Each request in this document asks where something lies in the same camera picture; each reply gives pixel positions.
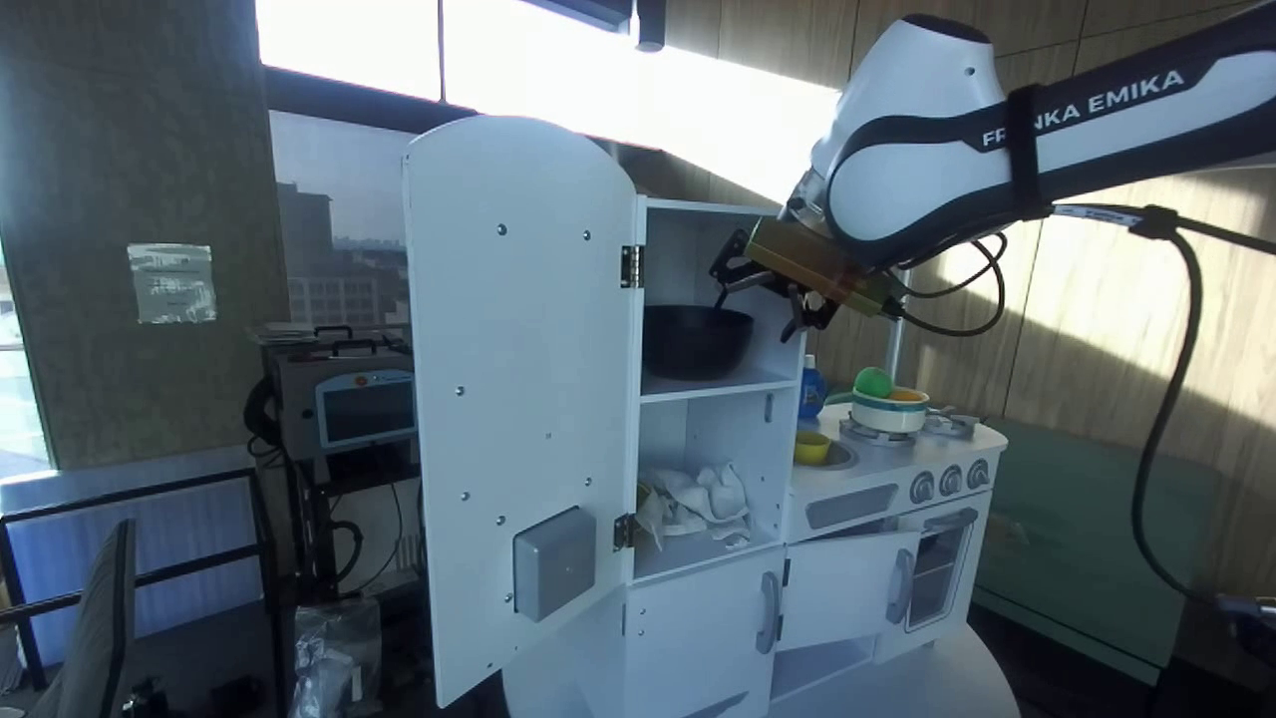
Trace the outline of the gold black gripper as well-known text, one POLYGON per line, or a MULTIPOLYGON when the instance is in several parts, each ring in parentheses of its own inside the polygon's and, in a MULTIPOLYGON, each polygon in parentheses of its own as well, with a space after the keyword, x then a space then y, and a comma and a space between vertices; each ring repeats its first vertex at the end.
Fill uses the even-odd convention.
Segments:
POLYGON ((896 279, 863 268, 840 241, 787 219, 739 226, 709 261, 718 297, 766 287, 787 297, 787 333, 826 329, 840 307, 863 313, 896 312, 896 279))

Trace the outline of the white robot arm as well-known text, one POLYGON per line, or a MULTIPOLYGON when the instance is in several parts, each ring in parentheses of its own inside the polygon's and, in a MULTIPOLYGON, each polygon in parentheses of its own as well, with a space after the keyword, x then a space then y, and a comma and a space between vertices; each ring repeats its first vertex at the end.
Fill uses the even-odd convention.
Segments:
POLYGON ((886 307, 902 268, 1056 200, 1270 154, 1274 140, 1274 0, 1013 93, 987 30, 902 17, 850 70, 787 206, 739 231, 709 275, 718 293, 763 284, 797 327, 826 327, 844 303, 886 307))

